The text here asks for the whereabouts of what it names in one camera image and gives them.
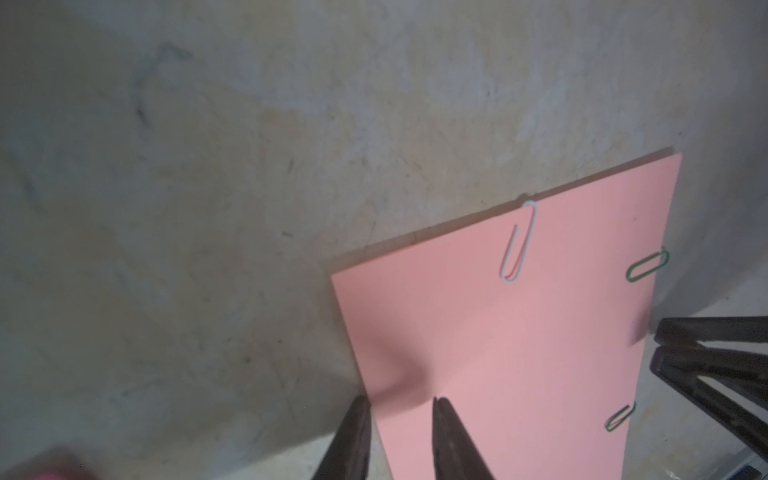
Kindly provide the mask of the salmon pink paper sheet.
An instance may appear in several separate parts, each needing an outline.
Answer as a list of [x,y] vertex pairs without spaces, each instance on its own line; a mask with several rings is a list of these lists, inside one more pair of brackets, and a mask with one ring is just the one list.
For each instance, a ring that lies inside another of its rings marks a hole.
[[660,249],[682,158],[537,200],[518,280],[516,210],[336,273],[332,284],[396,479],[430,479],[432,401],[456,409],[497,479],[618,479],[654,291],[627,268]]

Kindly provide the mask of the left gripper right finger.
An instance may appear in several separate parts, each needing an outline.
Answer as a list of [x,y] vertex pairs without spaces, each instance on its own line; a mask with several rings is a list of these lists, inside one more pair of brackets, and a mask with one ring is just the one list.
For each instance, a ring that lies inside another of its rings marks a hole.
[[437,480],[493,479],[455,408],[445,397],[433,399],[431,445]]

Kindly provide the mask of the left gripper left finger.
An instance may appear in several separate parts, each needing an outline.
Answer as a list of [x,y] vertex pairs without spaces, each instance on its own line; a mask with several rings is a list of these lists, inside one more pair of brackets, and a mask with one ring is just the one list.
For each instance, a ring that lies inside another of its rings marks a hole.
[[365,480],[369,473],[371,438],[370,401],[359,395],[350,404],[312,480]]

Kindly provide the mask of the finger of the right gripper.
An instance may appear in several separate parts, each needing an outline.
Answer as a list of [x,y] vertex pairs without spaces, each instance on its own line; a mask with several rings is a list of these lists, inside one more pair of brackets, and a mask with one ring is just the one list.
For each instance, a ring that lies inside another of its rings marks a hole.
[[654,340],[662,346],[697,346],[701,342],[767,342],[767,317],[664,318]]
[[767,459],[767,356],[721,348],[661,346],[650,370]]

